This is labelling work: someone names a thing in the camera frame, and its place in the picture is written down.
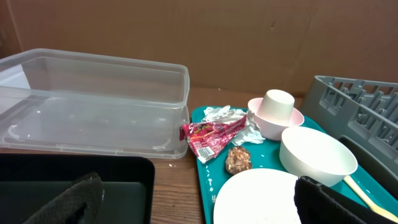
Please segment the white round plate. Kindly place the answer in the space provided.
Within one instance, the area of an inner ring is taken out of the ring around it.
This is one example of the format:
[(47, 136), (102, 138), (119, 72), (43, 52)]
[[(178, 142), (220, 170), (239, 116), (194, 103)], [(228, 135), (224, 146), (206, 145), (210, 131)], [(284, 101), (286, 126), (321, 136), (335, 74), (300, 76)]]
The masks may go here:
[(213, 210), (214, 224), (300, 224), (294, 202), (298, 177), (257, 168), (232, 176), (222, 186)]

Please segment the brown meat patty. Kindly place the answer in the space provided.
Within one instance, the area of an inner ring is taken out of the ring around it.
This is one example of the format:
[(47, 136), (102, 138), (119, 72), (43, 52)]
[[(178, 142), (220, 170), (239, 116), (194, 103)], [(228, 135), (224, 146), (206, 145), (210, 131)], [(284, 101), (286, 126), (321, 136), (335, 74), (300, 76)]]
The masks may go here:
[(225, 160), (226, 171), (236, 175), (242, 171), (252, 169), (251, 154), (242, 146), (232, 147)]

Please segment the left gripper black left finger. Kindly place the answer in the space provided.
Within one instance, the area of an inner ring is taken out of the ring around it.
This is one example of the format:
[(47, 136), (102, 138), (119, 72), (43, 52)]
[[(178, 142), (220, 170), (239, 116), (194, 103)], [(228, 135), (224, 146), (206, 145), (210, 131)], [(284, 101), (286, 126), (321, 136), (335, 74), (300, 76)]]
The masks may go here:
[(33, 213), (24, 223), (94, 223), (102, 207), (104, 184), (96, 172), (74, 180), (69, 188)]

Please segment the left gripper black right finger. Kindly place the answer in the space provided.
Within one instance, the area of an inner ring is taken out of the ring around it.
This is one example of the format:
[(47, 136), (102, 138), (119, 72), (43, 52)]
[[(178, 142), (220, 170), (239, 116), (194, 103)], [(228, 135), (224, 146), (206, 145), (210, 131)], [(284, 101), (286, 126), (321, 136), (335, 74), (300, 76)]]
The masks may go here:
[(394, 224), (308, 176), (296, 181), (294, 203), (302, 224)]

